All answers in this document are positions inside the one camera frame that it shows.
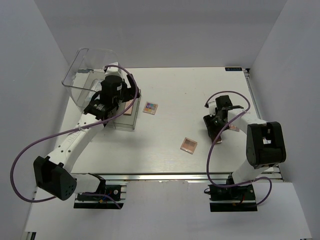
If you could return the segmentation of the pink makeup box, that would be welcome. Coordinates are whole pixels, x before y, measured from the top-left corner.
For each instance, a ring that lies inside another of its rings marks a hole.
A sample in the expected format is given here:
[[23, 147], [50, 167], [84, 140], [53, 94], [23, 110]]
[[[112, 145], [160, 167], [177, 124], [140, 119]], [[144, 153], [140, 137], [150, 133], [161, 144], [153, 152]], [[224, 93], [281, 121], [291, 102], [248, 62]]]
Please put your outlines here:
[[133, 102], [133, 100], [129, 100], [127, 102], [125, 102], [125, 105], [124, 105], [124, 108], [125, 109], [128, 109], [124, 115], [125, 116], [131, 116], [132, 115], [132, 112], [133, 112], [133, 106], [129, 107], [129, 105]]

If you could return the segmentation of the colourful eyeshadow palette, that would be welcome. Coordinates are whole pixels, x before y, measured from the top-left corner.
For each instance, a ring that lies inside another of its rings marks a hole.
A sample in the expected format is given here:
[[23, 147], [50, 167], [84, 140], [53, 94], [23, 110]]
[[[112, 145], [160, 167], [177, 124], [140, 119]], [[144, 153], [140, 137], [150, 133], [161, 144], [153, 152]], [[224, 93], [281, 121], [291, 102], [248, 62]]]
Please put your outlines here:
[[144, 106], [142, 112], [146, 113], [146, 114], [150, 114], [150, 115], [155, 115], [156, 111], [157, 111], [157, 108], [158, 108], [158, 104], [147, 101], [145, 103], [145, 106]]

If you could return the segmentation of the white blue wipes packet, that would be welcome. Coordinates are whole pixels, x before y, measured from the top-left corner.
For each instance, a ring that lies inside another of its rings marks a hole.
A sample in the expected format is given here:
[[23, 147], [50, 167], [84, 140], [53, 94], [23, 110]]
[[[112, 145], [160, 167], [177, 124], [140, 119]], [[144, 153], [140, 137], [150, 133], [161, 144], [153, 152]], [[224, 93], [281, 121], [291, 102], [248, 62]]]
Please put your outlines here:
[[101, 85], [101, 82], [103, 80], [102, 79], [95, 79], [92, 83], [92, 86], [90, 88], [90, 92], [88, 93], [86, 99], [88, 101], [90, 101], [93, 97], [93, 95], [98, 92], [98, 91], [101, 91], [102, 90], [102, 85]]

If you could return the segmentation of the clear acrylic makeup organizer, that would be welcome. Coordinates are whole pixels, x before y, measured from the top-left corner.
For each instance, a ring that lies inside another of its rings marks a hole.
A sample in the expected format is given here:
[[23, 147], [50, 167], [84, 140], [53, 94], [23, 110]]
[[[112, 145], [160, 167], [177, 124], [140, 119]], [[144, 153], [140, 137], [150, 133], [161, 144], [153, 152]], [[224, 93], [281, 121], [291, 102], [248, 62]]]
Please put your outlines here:
[[79, 49], [61, 83], [82, 113], [110, 119], [111, 128], [135, 129], [141, 90], [114, 51]]

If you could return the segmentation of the long brown eyeshadow palette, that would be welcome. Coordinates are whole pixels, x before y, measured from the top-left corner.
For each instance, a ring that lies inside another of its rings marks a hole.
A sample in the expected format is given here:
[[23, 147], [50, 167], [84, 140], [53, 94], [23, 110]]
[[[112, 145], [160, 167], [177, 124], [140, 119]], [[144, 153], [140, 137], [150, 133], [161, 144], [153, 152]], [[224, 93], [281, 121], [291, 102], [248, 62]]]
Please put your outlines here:
[[221, 136], [215, 136], [212, 138], [212, 142], [215, 142], [216, 144], [221, 144], [222, 143], [222, 137]]

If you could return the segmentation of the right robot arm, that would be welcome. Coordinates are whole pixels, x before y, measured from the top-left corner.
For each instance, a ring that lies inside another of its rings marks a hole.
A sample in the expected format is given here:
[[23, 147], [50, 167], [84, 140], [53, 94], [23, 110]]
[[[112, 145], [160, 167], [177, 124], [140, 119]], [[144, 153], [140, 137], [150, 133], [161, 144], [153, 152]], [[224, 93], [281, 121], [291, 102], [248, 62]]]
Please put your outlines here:
[[[206, 175], [210, 183], [217, 188], [226, 188], [226, 195], [236, 200], [244, 193], [242, 185], [260, 180], [259, 175], [265, 170], [286, 160], [286, 148], [282, 126], [279, 122], [267, 122], [249, 113], [251, 104], [239, 94], [248, 107], [234, 105], [228, 95], [224, 94], [211, 102], [212, 96], [205, 103], [209, 114], [205, 116], [208, 135], [212, 139], [206, 161]], [[217, 184], [210, 177], [210, 159], [214, 146], [221, 134], [233, 125], [246, 134], [245, 161], [231, 173], [231, 183]]]

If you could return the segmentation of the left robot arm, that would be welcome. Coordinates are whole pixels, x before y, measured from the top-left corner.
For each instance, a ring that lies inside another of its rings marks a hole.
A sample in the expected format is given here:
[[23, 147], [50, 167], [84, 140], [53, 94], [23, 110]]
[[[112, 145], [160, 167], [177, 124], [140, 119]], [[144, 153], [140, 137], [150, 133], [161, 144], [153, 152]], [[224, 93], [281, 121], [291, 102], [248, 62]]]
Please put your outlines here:
[[77, 127], [65, 131], [66, 138], [46, 157], [38, 156], [33, 162], [36, 185], [62, 201], [72, 194], [92, 196], [99, 200], [106, 196], [106, 181], [93, 173], [73, 174], [72, 170], [81, 153], [105, 126], [122, 116], [128, 109], [118, 112], [120, 104], [140, 97], [134, 76], [127, 73], [109, 74], [84, 108]]

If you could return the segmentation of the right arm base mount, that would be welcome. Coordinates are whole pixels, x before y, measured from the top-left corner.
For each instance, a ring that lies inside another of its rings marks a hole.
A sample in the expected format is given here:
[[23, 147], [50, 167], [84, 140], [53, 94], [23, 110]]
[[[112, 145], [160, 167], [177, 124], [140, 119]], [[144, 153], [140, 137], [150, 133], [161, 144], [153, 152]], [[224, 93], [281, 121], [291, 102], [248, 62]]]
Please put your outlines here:
[[220, 188], [211, 184], [203, 192], [209, 195], [209, 206], [212, 213], [258, 211], [252, 184], [230, 188]]

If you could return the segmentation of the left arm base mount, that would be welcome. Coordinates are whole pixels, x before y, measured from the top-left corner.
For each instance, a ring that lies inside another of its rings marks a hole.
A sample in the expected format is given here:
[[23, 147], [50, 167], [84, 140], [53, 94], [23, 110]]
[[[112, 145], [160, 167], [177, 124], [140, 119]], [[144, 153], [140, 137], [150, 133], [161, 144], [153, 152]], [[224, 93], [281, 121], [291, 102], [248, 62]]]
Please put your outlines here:
[[126, 199], [127, 185], [112, 182], [97, 174], [79, 174], [74, 209], [120, 210]]

